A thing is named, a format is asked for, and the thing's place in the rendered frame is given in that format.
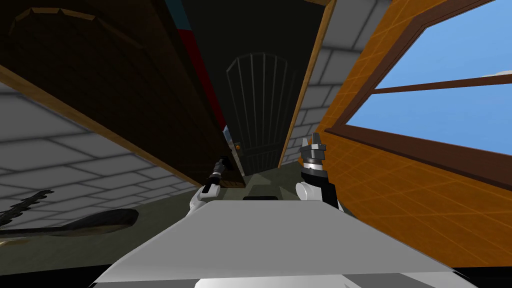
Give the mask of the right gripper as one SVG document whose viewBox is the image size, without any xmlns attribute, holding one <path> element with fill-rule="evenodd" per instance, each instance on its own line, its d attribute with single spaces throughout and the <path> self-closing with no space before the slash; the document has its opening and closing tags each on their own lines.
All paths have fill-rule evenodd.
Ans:
<svg viewBox="0 0 512 288">
<path fill-rule="evenodd" d="M 327 150 L 326 145 L 321 144 L 320 135 L 318 132 L 314 132 L 311 136 L 311 145 L 307 138 L 302 138 L 301 148 L 299 149 L 301 158 L 304 162 L 306 161 L 323 161 L 325 160 L 325 151 Z"/>
</svg>

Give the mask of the red and blue wall picture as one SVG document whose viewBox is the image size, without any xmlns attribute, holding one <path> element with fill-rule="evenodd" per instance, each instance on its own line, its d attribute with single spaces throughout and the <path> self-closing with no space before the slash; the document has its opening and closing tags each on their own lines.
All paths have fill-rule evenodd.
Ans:
<svg viewBox="0 0 512 288">
<path fill-rule="evenodd" d="M 222 114 L 222 110 L 215 94 L 214 87 L 208 75 L 205 63 L 201 56 L 195 35 L 192 31 L 187 14 L 185 12 L 182 0 L 164 0 L 174 24 L 178 30 L 179 36 L 185 45 L 189 58 L 195 69 L 195 72 L 200 80 L 201 85 L 205 91 L 208 101 L 211 105 L 215 118 L 223 132 L 225 130 L 226 121 Z"/>
</svg>

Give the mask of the brown framed window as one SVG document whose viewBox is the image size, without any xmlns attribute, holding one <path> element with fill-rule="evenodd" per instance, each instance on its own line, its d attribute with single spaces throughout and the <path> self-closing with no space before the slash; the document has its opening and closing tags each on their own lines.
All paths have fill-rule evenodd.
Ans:
<svg viewBox="0 0 512 288">
<path fill-rule="evenodd" d="M 445 0 L 405 25 L 326 132 L 512 191 L 512 0 Z"/>
</svg>

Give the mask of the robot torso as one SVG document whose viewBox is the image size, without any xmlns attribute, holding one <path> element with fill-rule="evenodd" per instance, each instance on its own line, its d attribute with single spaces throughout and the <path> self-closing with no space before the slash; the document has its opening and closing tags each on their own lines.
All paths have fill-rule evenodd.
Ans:
<svg viewBox="0 0 512 288">
<path fill-rule="evenodd" d="M 477 288 L 322 201 L 215 200 L 116 261 L 96 288 Z"/>
</svg>

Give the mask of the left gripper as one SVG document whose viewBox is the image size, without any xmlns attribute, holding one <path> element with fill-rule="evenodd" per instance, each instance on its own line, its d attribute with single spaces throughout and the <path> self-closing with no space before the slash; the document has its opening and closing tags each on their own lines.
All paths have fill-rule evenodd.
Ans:
<svg viewBox="0 0 512 288">
<path fill-rule="evenodd" d="M 232 163 L 228 156 L 221 156 L 219 161 L 215 163 L 215 173 L 221 174 L 224 171 L 231 171 Z"/>
</svg>

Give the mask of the dark arched panelled door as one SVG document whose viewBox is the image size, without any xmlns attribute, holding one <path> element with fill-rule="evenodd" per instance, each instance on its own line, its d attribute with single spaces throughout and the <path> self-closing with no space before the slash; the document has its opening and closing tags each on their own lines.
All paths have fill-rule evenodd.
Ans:
<svg viewBox="0 0 512 288">
<path fill-rule="evenodd" d="M 283 57 L 257 52 L 227 67 L 228 127 L 246 176 L 274 169 L 284 148 L 292 102 L 300 90 L 298 71 Z"/>
</svg>

